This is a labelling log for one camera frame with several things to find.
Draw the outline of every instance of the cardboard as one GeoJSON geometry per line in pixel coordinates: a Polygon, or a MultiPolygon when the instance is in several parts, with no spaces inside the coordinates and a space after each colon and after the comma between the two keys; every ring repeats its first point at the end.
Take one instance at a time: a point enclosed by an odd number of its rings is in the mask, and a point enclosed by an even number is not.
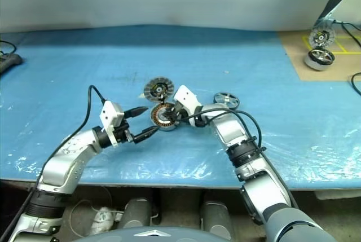
{"type": "MultiPolygon", "coordinates": [[[[346,26],[361,41],[361,32],[346,26]]],[[[299,78],[305,81],[346,81],[354,73],[361,72],[361,47],[342,29],[336,29],[336,40],[328,48],[335,56],[333,64],[325,71],[309,68],[303,59],[311,50],[308,43],[310,30],[279,32],[278,35],[299,78]]]]}

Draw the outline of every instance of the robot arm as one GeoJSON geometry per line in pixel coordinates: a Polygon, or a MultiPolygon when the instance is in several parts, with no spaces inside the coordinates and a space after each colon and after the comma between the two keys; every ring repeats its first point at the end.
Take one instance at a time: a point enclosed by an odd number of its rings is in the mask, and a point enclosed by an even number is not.
{"type": "Polygon", "coordinates": [[[106,100],[100,114],[103,128],[97,126],[75,135],[48,160],[9,242],[57,242],[52,235],[60,229],[67,200],[76,189],[87,162],[103,148],[123,142],[138,143],[158,130],[152,126],[138,135],[129,131],[126,119],[146,110],[138,107],[124,112],[118,104],[106,100]]]}
{"type": "Polygon", "coordinates": [[[192,126],[204,126],[219,115],[210,124],[235,167],[238,180],[244,182],[241,194],[250,216],[255,223],[265,225],[267,241],[336,242],[304,212],[292,207],[288,190],[263,156],[263,148],[257,146],[256,138],[246,132],[240,120],[233,113],[212,111],[227,108],[225,104],[202,106],[184,85],[175,93],[174,100],[174,117],[185,110],[192,117],[189,119],[192,126]]]}

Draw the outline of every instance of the metal wheel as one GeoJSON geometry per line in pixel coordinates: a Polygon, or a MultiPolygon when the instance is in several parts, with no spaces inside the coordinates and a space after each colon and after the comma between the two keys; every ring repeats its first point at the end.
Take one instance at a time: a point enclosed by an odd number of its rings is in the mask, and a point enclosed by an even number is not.
{"type": "Polygon", "coordinates": [[[240,102],[235,95],[221,92],[214,95],[213,103],[223,103],[226,104],[229,109],[236,110],[240,102]]]}
{"type": "Polygon", "coordinates": [[[334,62],[334,55],[326,49],[312,49],[304,59],[305,64],[317,71],[324,71],[334,62]]]}

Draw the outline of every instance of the wire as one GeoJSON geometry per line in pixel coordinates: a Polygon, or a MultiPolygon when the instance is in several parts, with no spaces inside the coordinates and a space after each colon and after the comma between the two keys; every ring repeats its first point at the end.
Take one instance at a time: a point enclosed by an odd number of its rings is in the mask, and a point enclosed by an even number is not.
{"type": "Polygon", "coordinates": [[[361,30],[361,28],[359,28],[358,26],[356,26],[355,24],[352,24],[350,22],[343,22],[343,21],[334,20],[333,24],[350,25],[351,27],[354,27],[357,30],[361,30]]]}
{"type": "Polygon", "coordinates": [[[361,91],[356,87],[356,84],[355,84],[355,77],[356,76],[361,76],[361,72],[358,72],[356,74],[353,74],[353,76],[351,77],[351,85],[352,87],[354,88],[354,90],[356,91],[356,93],[358,93],[359,95],[361,95],[361,91]]]}
{"type": "MultiPolygon", "coordinates": [[[[356,27],[354,24],[351,23],[341,23],[341,26],[343,28],[343,30],[349,35],[351,36],[351,38],[359,45],[359,47],[361,47],[361,43],[359,40],[357,40],[357,38],[345,27],[345,24],[351,25],[352,27],[354,27],[357,30],[361,30],[358,27],[356,27]]],[[[361,72],[355,73],[352,75],[351,77],[351,86],[354,88],[354,90],[356,91],[356,93],[358,93],[359,95],[361,95],[361,91],[356,87],[355,84],[355,77],[356,76],[361,76],[361,72]]]]}
{"type": "Polygon", "coordinates": [[[17,47],[11,43],[11,42],[8,42],[8,41],[4,41],[4,40],[0,40],[1,43],[7,43],[8,45],[11,45],[12,46],[12,50],[10,51],[10,53],[4,53],[3,51],[1,51],[2,54],[13,54],[15,53],[15,51],[17,50],[17,47]]]}
{"type": "MultiPolygon", "coordinates": [[[[76,203],[76,205],[73,206],[72,210],[70,211],[70,213],[69,213],[69,227],[70,227],[70,230],[72,230],[72,232],[73,232],[75,235],[77,235],[77,236],[79,236],[79,237],[84,237],[84,236],[80,235],[78,232],[76,232],[76,231],[74,230],[73,226],[72,226],[72,216],[73,216],[73,212],[74,212],[75,208],[78,207],[81,203],[90,203],[90,207],[91,207],[92,210],[95,211],[95,212],[100,212],[100,210],[95,209],[95,208],[93,207],[93,202],[92,202],[91,200],[80,200],[79,202],[76,203]]],[[[109,213],[121,213],[121,214],[124,213],[124,211],[119,211],[119,210],[111,210],[111,211],[107,211],[107,212],[109,212],[109,213]]]]}
{"type": "Polygon", "coordinates": [[[275,173],[275,175],[277,176],[278,180],[280,181],[280,183],[282,184],[282,186],[284,187],[284,189],[286,190],[287,194],[289,195],[289,198],[290,198],[290,201],[291,201],[291,204],[294,208],[298,208],[298,204],[296,202],[296,200],[294,199],[291,191],[289,190],[288,186],[286,185],[286,183],[284,182],[284,180],[282,179],[281,175],[278,173],[278,171],[276,170],[276,168],[273,166],[273,164],[271,163],[271,161],[268,159],[268,157],[265,155],[265,153],[263,152],[263,150],[261,149],[261,144],[262,144],[262,132],[261,132],[261,128],[258,124],[258,122],[256,121],[256,119],[251,115],[249,114],[248,112],[245,112],[245,111],[233,111],[231,109],[228,109],[228,108],[213,108],[213,109],[207,109],[205,111],[201,111],[197,114],[194,114],[194,115],[190,115],[186,118],[183,118],[179,121],[185,121],[185,120],[189,120],[191,118],[194,118],[194,117],[198,117],[199,115],[201,114],[204,114],[204,113],[208,113],[208,112],[212,112],[212,111],[224,111],[223,113],[220,113],[214,117],[212,117],[211,119],[209,119],[205,124],[208,125],[210,124],[214,119],[216,118],[219,118],[225,114],[228,114],[228,113],[233,113],[235,116],[237,116],[237,118],[241,121],[243,127],[244,127],[244,130],[246,131],[246,133],[248,134],[248,136],[250,137],[251,134],[249,132],[249,129],[246,125],[246,123],[244,122],[244,120],[242,119],[242,117],[238,114],[238,113],[241,113],[241,114],[244,114],[246,115],[247,117],[249,117],[252,122],[254,123],[254,125],[256,126],[257,128],[257,131],[258,131],[258,148],[259,148],[259,151],[260,151],[260,154],[263,156],[263,158],[266,160],[266,162],[268,163],[268,165],[270,166],[270,168],[273,170],[273,172],[275,173]]]}
{"type": "Polygon", "coordinates": [[[229,108],[212,108],[212,109],[207,109],[205,111],[201,111],[201,112],[198,112],[197,114],[193,114],[193,115],[189,115],[188,117],[185,117],[185,118],[182,118],[180,120],[177,120],[178,122],[185,122],[185,121],[188,121],[189,119],[191,118],[195,118],[195,117],[199,117],[200,115],[202,114],[205,114],[205,113],[208,113],[208,112],[213,112],[213,111],[224,111],[223,113],[219,114],[219,115],[216,115],[215,117],[212,117],[210,120],[213,121],[216,117],[220,117],[222,115],[225,115],[225,114],[228,114],[228,113],[233,113],[235,116],[237,116],[237,118],[241,121],[246,133],[248,135],[250,135],[250,132],[248,130],[248,127],[246,125],[246,123],[244,122],[244,120],[242,119],[242,117],[236,112],[236,111],[233,111],[229,108]]]}
{"type": "Polygon", "coordinates": [[[111,206],[113,206],[113,196],[111,194],[111,192],[109,191],[109,189],[107,189],[106,187],[102,186],[103,189],[105,189],[105,191],[107,192],[109,199],[111,201],[111,206]]]}
{"type": "Polygon", "coordinates": [[[28,197],[25,199],[25,201],[23,202],[23,204],[21,205],[19,211],[17,211],[15,217],[12,219],[12,221],[10,222],[10,224],[7,226],[7,228],[5,229],[4,233],[2,234],[2,236],[0,237],[0,242],[5,242],[5,238],[8,237],[8,235],[10,234],[10,232],[13,230],[13,228],[15,227],[17,221],[19,220],[21,214],[24,212],[26,206],[28,205],[31,197],[34,194],[35,189],[37,188],[41,175],[44,171],[44,168],[46,166],[46,164],[49,162],[49,160],[57,153],[57,151],[64,145],[66,144],[66,142],[68,142],[71,138],[73,138],[76,134],[79,133],[80,130],[82,130],[82,128],[86,125],[86,123],[88,122],[89,116],[90,116],[90,111],[91,111],[91,90],[94,90],[97,95],[100,97],[100,100],[102,101],[102,104],[104,104],[105,102],[105,98],[101,95],[101,93],[99,92],[99,90],[94,86],[94,85],[90,85],[88,88],[88,96],[87,96],[87,108],[86,108],[86,114],[85,114],[85,118],[83,120],[83,123],[71,134],[69,135],[67,138],[65,138],[59,146],[57,146],[54,150],[53,153],[51,153],[51,155],[48,157],[48,159],[45,161],[45,163],[43,164],[41,171],[39,173],[39,176],[36,180],[35,185],[30,189],[29,191],[29,195],[28,197]]]}
{"type": "Polygon", "coordinates": [[[351,38],[361,47],[361,43],[359,40],[356,39],[356,37],[345,27],[345,25],[341,24],[342,29],[349,35],[351,38]]]}

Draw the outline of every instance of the plastic wrap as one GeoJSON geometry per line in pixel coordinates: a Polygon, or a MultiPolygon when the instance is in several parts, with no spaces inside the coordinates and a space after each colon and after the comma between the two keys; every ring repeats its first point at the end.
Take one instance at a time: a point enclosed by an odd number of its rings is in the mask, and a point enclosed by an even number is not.
{"type": "MultiPolygon", "coordinates": [[[[187,85],[203,104],[219,91],[237,95],[291,188],[361,187],[359,96],[347,82],[299,80],[276,33],[152,26],[3,39],[19,40],[26,62],[1,78],[2,179],[35,180],[48,155],[83,120],[88,85],[123,109],[151,108],[143,87],[161,75],[176,87],[187,85]]],[[[100,124],[96,97],[92,108],[85,129],[100,124]]],[[[129,123],[132,133],[140,132],[151,125],[149,112],[129,123]]],[[[88,163],[81,182],[240,186],[211,128],[185,125],[105,149],[88,163]]]]}

